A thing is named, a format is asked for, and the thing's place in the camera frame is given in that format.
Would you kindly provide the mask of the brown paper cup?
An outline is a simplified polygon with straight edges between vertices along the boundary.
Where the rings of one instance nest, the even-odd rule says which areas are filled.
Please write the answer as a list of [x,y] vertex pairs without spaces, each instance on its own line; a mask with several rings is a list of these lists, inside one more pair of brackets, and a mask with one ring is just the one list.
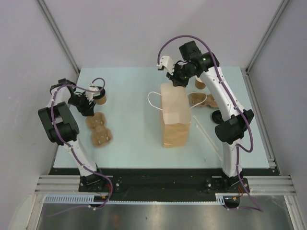
[[205,88],[206,88],[206,84],[203,83],[199,77],[196,77],[196,78],[195,78],[195,87],[196,87],[197,89],[202,90],[202,89],[205,89]]
[[101,96],[99,98],[96,98],[95,99],[95,102],[98,104],[98,105],[103,105],[106,103],[106,95],[104,96]]

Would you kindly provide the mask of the brown paper bag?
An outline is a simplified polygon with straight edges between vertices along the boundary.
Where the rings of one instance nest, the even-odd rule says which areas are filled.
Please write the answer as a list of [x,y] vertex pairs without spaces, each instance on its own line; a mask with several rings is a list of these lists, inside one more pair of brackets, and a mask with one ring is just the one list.
[[[150,95],[156,94],[161,98],[161,106],[152,104]],[[177,148],[185,146],[191,125],[191,109],[206,101],[205,96],[193,106],[189,105],[188,96],[184,87],[175,87],[172,83],[162,83],[160,92],[151,91],[147,94],[150,106],[160,111],[162,142],[164,148]]]

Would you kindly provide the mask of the pulp cup carrier tray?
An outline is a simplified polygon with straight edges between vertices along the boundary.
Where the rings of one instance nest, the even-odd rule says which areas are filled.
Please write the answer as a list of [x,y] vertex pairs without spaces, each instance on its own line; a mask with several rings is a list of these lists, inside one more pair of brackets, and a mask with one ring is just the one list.
[[96,112],[94,116],[88,116],[86,124],[91,131],[91,142],[94,147],[103,147],[111,142],[112,133],[106,127],[106,118],[103,113]]

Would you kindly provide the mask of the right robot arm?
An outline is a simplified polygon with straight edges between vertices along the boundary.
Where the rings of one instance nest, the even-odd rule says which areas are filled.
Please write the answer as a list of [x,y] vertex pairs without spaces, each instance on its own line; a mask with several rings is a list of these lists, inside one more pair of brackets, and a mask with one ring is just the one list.
[[251,132],[254,113],[251,109],[246,110],[234,96],[212,51],[203,54],[194,41],[185,43],[179,50],[182,65],[169,56],[158,56],[158,68],[167,70],[166,76],[174,86],[186,87],[189,79],[196,76],[208,87],[223,120],[214,129],[223,144],[223,173],[226,177],[221,180],[221,186],[226,192],[233,192],[242,181],[240,150],[245,132]]

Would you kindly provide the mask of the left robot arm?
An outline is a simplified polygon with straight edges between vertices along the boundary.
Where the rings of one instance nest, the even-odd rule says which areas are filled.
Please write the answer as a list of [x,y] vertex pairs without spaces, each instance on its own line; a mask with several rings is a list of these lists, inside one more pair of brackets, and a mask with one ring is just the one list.
[[85,117],[94,116],[94,107],[106,94],[103,86],[93,82],[85,89],[68,79],[61,79],[50,88],[47,106],[38,110],[38,116],[48,139],[62,146],[73,158],[80,172],[79,192],[99,192],[106,186],[97,164],[88,156],[79,138],[79,126],[69,106],[76,107]]

